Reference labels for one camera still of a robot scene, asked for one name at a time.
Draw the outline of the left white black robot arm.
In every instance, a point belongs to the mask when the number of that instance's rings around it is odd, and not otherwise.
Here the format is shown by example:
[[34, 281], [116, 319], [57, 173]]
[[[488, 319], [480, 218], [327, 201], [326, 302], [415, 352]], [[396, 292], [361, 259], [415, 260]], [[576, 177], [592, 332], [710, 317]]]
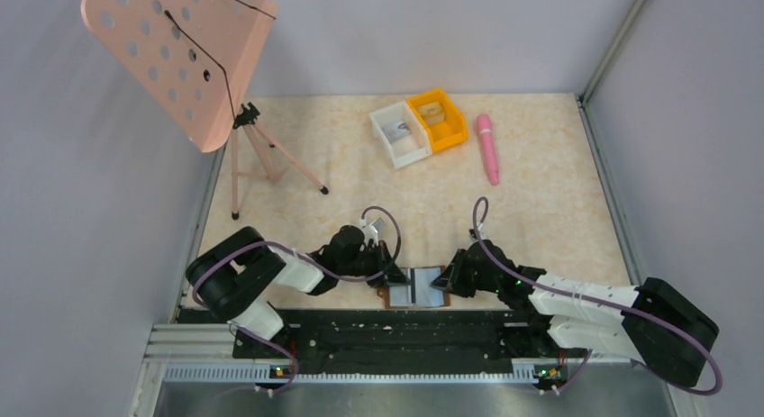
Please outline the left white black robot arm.
[[342, 277], [359, 278], [372, 288], [409, 283], [383, 241], [345, 225], [318, 250], [300, 254], [265, 245], [262, 235], [246, 226], [209, 249], [186, 268], [192, 297], [220, 321], [272, 340], [286, 328], [263, 296], [272, 285], [307, 295], [322, 295]]

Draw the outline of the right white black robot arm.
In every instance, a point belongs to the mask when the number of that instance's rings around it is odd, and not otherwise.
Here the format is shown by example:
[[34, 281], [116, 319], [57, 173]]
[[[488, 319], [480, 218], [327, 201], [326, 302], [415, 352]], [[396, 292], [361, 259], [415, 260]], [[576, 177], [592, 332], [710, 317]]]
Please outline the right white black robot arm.
[[432, 287], [460, 297], [492, 292], [510, 309], [537, 314], [541, 351], [591, 349], [644, 365], [665, 381], [691, 388], [718, 325], [666, 281], [601, 286], [516, 265], [490, 240], [459, 249]]

